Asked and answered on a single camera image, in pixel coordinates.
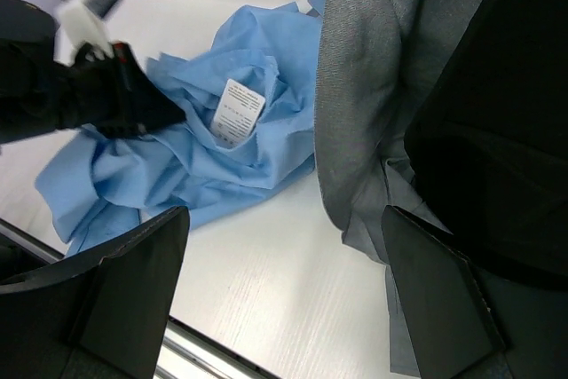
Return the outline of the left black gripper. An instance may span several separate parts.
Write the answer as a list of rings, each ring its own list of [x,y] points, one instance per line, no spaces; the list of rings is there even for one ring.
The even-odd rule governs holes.
[[[83,43],[61,66],[58,130],[90,124],[106,138],[135,138],[183,122],[185,112],[141,71],[130,46],[111,44],[112,56]]]

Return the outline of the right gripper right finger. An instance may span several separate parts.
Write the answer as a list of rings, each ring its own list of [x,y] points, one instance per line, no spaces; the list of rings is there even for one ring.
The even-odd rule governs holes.
[[[505,344],[468,262],[401,208],[387,207],[382,226],[421,376],[505,377]]]

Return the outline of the light blue shirt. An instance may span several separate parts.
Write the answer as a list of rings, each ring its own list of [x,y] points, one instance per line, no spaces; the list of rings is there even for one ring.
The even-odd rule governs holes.
[[[184,121],[133,139],[81,130],[36,179],[69,253],[174,206],[198,228],[311,174],[321,28],[296,3],[245,5],[200,56],[148,60],[147,76]]]

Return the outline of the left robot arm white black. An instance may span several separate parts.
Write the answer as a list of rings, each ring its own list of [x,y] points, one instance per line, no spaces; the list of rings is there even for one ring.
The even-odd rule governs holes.
[[[23,0],[1,0],[1,141],[91,125],[106,138],[134,138],[183,122],[130,46],[104,53],[80,44],[70,66],[54,59],[54,18]]]

